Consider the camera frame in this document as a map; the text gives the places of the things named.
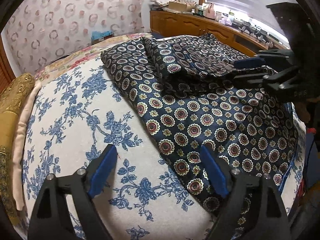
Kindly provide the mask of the navy patterned satin pajama top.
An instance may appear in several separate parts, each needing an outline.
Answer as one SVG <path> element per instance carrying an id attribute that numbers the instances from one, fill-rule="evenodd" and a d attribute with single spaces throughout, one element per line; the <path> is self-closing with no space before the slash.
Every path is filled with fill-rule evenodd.
<path id="1" fill-rule="evenodd" d="M 281 193 L 298 137 L 292 113 L 262 88 L 236 88 L 235 68 L 219 62 L 217 54 L 213 38 L 190 36 L 143 37 L 101 54 L 161 156 L 216 218 L 226 200 L 210 184 L 201 146 L 212 148 L 231 169 L 269 175 Z M 248 189 L 233 237 L 251 224 L 254 199 Z"/>

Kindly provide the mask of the pink kettle on sideboard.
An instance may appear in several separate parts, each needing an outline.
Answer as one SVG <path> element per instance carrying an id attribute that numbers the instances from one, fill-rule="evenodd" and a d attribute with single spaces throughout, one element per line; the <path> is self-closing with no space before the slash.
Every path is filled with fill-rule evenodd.
<path id="1" fill-rule="evenodd" d="M 207 7 L 206 7 L 206 12 L 205 12 L 205 17 L 209 18 L 211 20 L 215 20 L 216 18 L 216 12 L 214 9 L 214 4 L 210 3 Z"/>

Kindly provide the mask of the blue white floral cloth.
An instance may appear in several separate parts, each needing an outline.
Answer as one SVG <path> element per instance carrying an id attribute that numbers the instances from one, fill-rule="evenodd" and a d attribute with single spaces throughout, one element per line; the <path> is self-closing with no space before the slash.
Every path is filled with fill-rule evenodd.
<path id="1" fill-rule="evenodd" d="M 158 65 L 140 54 L 102 57 L 103 65 L 83 80 L 82 72 L 56 81 L 63 115 L 43 129 L 45 147 L 34 175 L 23 176 L 35 199 L 29 239 L 77 239 L 66 196 L 74 200 L 87 239 L 111 239 L 93 204 L 118 155 L 135 150 L 136 162 L 151 173 L 147 157 L 159 154 L 168 166 L 152 186 L 123 161 L 122 187 L 109 203 L 139 213 L 168 194 L 187 210 L 198 201 L 217 219 L 208 239 L 289 239 L 280 201 L 292 170 L 304 160 L 306 127 L 291 104 L 263 89 L 236 89 L 232 67 L 190 60 Z"/>

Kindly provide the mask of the olive gold patterned cushion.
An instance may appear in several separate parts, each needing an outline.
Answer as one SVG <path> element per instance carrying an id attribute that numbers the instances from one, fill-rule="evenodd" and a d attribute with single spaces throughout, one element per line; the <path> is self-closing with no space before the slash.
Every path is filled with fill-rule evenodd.
<path id="1" fill-rule="evenodd" d="M 1 92 L 1 200 L 14 226 L 19 218 L 12 195 L 12 143 L 23 104 L 34 85 L 34 77 L 25 73 Z"/>

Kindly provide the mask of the cardboard box on sideboard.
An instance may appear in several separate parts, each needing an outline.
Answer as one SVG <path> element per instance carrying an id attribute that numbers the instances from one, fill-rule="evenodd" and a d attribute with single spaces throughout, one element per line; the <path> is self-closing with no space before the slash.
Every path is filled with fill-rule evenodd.
<path id="1" fill-rule="evenodd" d="M 196 3 L 169 2 L 168 9 L 180 12 L 191 12 Z"/>

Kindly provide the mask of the wooden sideboard cabinet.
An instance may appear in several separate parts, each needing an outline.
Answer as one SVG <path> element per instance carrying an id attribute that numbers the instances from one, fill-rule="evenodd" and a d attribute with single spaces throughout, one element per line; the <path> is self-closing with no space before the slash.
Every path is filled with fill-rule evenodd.
<path id="1" fill-rule="evenodd" d="M 287 49 L 273 38 L 268 42 L 260 42 L 247 33 L 220 24 L 200 16 L 187 14 L 175 14 L 167 11 L 150 11 L 150 29 L 163 37 L 173 37 L 178 35 L 201 36 L 205 33 L 213 34 L 220 42 L 233 49 L 240 51 L 247 56 L 254 56 L 260 50 L 267 50 L 269 45 L 272 49 Z"/>

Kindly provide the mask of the brown louvered wardrobe door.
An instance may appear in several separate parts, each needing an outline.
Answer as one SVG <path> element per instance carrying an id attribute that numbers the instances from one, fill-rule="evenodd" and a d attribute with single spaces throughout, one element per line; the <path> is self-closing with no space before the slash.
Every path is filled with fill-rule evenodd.
<path id="1" fill-rule="evenodd" d="M 16 76 L 12 71 L 0 37 L 0 92 L 5 90 L 15 78 Z"/>

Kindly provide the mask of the floral beige bed cover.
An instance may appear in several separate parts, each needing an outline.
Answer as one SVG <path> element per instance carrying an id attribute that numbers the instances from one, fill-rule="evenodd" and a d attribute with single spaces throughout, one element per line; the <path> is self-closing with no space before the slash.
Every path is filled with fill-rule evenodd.
<path id="1" fill-rule="evenodd" d="M 127 42 L 129 40 L 151 36 L 152 35 L 150 33 L 136 33 L 108 38 L 45 66 L 42 70 L 39 70 L 34 75 L 35 80 L 39 80 L 43 85 L 45 85 L 65 72 L 84 64 L 87 61 L 95 59 L 96 57 L 100 59 L 101 52 L 107 50 L 108 48 L 112 48 L 117 44 Z"/>

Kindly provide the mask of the teal item on cardboard box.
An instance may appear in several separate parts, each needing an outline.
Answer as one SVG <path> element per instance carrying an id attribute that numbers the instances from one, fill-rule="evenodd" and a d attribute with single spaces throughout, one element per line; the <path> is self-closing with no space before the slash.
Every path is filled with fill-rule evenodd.
<path id="1" fill-rule="evenodd" d="M 91 43 L 96 44 L 98 42 L 104 41 L 108 38 L 114 37 L 114 32 L 108 31 L 93 31 L 91 34 Z"/>

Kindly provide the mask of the pink circle patterned curtain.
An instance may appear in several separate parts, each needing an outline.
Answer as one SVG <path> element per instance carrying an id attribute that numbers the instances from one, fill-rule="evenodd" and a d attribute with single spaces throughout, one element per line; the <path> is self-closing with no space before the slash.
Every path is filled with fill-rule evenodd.
<path id="1" fill-rule="evenodd" d="M 143 31 L 144 0 L 23 0 L 4 28 L 10 62 L 34 74 L 91 44 L 95 31 Z"/>

